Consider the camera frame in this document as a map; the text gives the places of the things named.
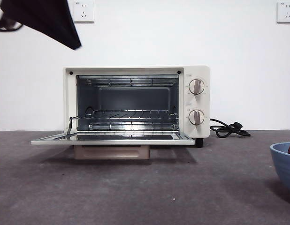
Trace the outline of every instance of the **oven door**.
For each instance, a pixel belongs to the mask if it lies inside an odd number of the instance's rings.
[[[179,132],[79,132],[58,134],[31,141],[34,145],[194,145],[195,141]]]

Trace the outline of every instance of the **oven control knob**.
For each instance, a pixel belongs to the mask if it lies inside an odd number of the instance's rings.
[[[203,92],[205,85],[202,80],[195,79],[189,83],[189,90],[194,95],[199,95]]]
[[[205,116],[203,114],[203,112],[201,112],[200,110],[193,110],[190,114],[189,114],[189,120],[190,123],[197,126],[203,123]]]

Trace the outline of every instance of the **white toaster oven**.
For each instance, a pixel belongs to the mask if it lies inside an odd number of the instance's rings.
[[[34,145],[194,145],[210,127],[210,69],[64,68],[64,132]]]

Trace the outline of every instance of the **electrical socket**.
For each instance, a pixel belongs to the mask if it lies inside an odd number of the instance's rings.
[[[277,22],[290,23],[290,1],[277,3]]]
[[[76,23],[94,22],[94,0],[73,1],[73,21]]]

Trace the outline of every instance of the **bowl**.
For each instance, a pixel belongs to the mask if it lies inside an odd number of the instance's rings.
[[[270,146],[275,170],[283,184],[290,190],[290,142],[277,143]]]

